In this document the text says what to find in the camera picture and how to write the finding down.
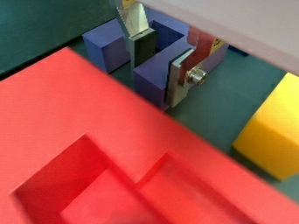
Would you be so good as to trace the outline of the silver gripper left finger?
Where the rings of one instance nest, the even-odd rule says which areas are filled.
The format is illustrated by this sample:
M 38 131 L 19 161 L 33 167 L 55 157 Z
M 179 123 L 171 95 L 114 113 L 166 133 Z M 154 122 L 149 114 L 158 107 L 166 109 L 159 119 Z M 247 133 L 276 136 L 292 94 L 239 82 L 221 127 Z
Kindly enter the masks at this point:
M 150 27 L 146 7 L 137 0 L 110 0 L 125 33 L 126 49 L 135 70 L 155 56 L 157 31 Z

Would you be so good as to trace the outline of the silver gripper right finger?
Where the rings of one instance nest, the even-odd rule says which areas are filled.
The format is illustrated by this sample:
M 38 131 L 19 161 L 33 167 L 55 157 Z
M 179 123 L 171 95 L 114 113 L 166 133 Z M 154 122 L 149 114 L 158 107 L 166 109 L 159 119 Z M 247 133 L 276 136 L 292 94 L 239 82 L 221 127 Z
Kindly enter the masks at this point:
M 190 28 L 187 43 L 193 46 L 170 63 L 166 103 L 174 108 L 191 88 L 206 81 L 209 72 L 226 56 L 226 42 L 195 27 Z

